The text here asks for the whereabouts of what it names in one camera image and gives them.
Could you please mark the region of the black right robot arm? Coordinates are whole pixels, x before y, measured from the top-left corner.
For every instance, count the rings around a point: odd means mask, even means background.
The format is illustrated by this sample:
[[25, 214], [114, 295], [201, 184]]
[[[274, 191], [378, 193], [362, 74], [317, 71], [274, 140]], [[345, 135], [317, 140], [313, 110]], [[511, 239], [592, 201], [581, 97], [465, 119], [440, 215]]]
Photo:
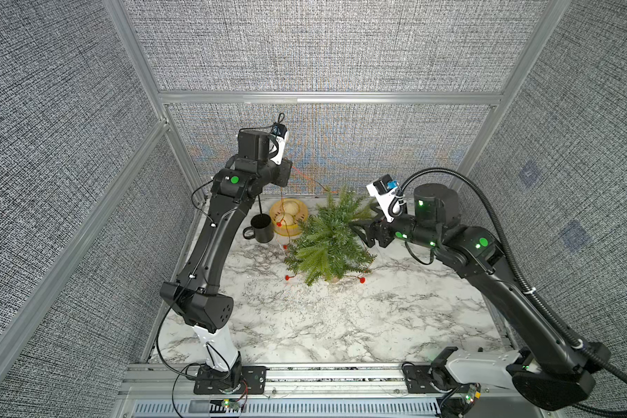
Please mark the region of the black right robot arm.
[[601, 367], [582, 351], [588, 348], [607, 361], [608, 348], [581, 337], [569, 342], [557, 330], [557, 317], [537, 306], [536, 289], [511, 268], [508, 247], [489, 230], [461, 223], [456, 191], [441, 184], [418, 186], [412, 214], [390, 176], [367, 185], [367, 191], [375, 200], [371, 208], [376, 217], [351, 224], [365, 244], [387, 247], [400, 240], [406, 247], [428, 247], [431, 258], [476, 288], [524, 340], [523, 348], [500, 356], [445, 348], [428, 369], [434, 388], [446, 394], [474, 384], [513, 389], [548, 411], [588, 399]]

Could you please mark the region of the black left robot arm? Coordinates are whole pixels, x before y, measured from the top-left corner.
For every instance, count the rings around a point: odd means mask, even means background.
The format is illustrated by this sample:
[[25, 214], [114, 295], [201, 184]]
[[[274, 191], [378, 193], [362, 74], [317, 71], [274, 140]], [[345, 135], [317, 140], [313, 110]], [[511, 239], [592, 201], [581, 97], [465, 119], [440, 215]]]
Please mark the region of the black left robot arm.
[[239, 130], [237, 153], [212, 178], [209, 209], [191, 257], [177, 278], [160, 288], [160, 297], [207, 350], [200, 379], [224, 390], [240, 386], [241, 358], [227, 326], [233, 298], [219, 291], [222, 271], [240, 224], [263, 188], [287, 185], [292, 168], [284, 156], [287, 139], [280, 122], [269, 129]]

